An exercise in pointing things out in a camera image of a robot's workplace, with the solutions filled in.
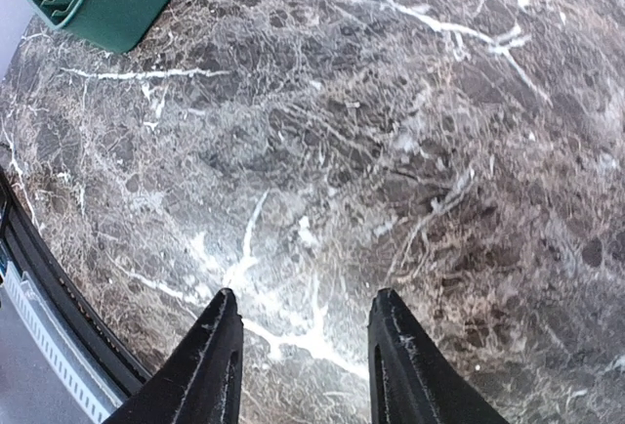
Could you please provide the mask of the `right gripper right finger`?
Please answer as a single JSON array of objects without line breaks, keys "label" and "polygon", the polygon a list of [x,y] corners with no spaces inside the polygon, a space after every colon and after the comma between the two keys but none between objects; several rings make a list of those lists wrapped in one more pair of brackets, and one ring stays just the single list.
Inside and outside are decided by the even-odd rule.
[{"label": "right gripper right finger", "polygon": [[507,423],[454,370],[391,288],[372,302],[368,362],[374,423]]}]

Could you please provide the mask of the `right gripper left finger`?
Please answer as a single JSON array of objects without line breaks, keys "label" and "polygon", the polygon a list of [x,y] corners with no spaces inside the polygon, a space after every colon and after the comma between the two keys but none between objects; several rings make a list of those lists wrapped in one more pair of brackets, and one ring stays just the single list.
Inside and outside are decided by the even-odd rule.
[{"label": "right gripper left finger", "polygon": [[242,319],[233,291],[223,288],[169,359],[106,422],[236,423],[242,363]]}]

